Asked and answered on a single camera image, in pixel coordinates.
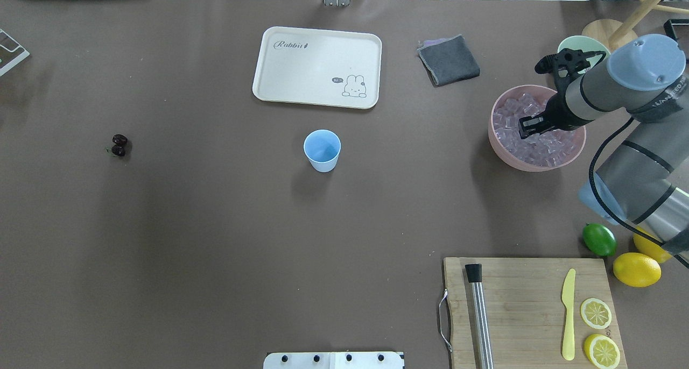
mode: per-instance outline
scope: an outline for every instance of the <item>blue cup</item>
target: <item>blue cup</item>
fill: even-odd
[[[304,153],[313,168],[327,173],[335,168],[340,156],[340,138],[328,130],[316,130],[304,140]]]

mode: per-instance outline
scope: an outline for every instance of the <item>wooden stand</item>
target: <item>wooden stand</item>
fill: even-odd
[[[658,6],[662,0],[640,0],[640,6],[627,18],[624,23],[614,19],[598,19],[586,25],[581,35],[594,38],[614,51],[629,41],[635,40],[637,34],[632,30],[652,9],[664,8]]]

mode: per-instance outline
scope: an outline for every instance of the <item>tabletop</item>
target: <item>tabletop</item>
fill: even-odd
[[[443,258],[592,257],[580,232],[602,220],[576,191],[627,119],[587,126],[571,165],[525,173],[490,148],[493,102],[552,85],[537,60],[635,4],[0,0],[0,28],[32,53],[0,77],[0,366],[261,367],[349,349],[448,367]],[[376,106],[256,99],[271,26],[379,36]],[[481,74],[434,87],[416,47],[459,33]],[[315,129],[342,141],[331,173],[303,154]],[[116,133],[125,158],[106,152]],[[613,231],[618,254],[633,249]],[[609,276],[630,367],[686,366],[686,278],[674,260],[649,288]]]

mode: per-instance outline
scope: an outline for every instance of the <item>cutting board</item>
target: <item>cutting board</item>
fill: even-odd
[[[446,257],[445,286],[454,369],[479,367],[472,334],[472,290],[464,267],[472,263],[483,266],[490,344],[496,369],[591,369],[595,366],[583,353],[583,340],[594,333],[608,335],[615,341],[622,354],[618,368],[627,369],[603,260]],[[566,361],[561,355],[565,308],[560,298],[569,268],[576,270],[573,361]],[[590,297],[610,306],[613,312],[610,327],[595,330],[583,322],[579,306]]]

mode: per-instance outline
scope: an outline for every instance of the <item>lime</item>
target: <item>lime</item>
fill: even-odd
[[[620,348],[605,335],[592,334],[586,337],[583,353],[598,369],[615,369],[620,364]]]
[[[660,279],[660,264],[642,253],[627,252],[613,262],[613,273],[632,287],[648,287]]]
[[[598,256],[613,256],[617,250],[615,235],[601,224],[586,224],[583,227],[583,243]]]
[[[588,298],[581,304],[581,318],[589,327],[602,330],[610,326],[613,321],[613,313],[610,307],[598,298]]]
[[[655,238],[655,236],[641,229],[639,226],[637,226],[637,230],[649,235],[650,237]],[[645,254],[646,256],[651,256],[653,259],[655,259],[655,261],[659,263],[664,263],[672,257],[669,253],[667,253],[667,251],[660,248],[658,244],[655,244],[649,239],[646,239],[645,237],[642,237],[637,234],[634,234],[634,245],[637,247],[639,252]]]

